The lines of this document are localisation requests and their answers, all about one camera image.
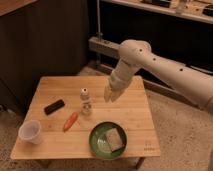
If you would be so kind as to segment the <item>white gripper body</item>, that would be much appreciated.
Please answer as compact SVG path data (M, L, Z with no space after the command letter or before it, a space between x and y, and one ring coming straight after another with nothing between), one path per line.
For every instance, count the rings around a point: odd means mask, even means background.
M128 64L124 60L120 60L109 77L110 88L113 91L126 89L137 71L137 67Z

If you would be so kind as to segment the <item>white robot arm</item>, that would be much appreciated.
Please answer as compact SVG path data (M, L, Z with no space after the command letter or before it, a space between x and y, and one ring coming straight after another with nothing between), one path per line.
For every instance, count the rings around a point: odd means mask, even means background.
M172 87L201 110L213 114L213 76L155 55L146 41L125 40L118 47L119 61L105 86L106 102L116 101L136 72L145 69Z

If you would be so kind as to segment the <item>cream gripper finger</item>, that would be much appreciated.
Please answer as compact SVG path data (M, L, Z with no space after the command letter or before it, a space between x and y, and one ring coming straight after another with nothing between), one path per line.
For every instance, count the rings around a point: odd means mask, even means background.
M111 94L111 101L112 102L115 102L122 94L122 91L119 90L119 91L113 91L112 94Z
M104 89L104 99L105 102L109 102L111 100L111 88L110 86L106 86Z

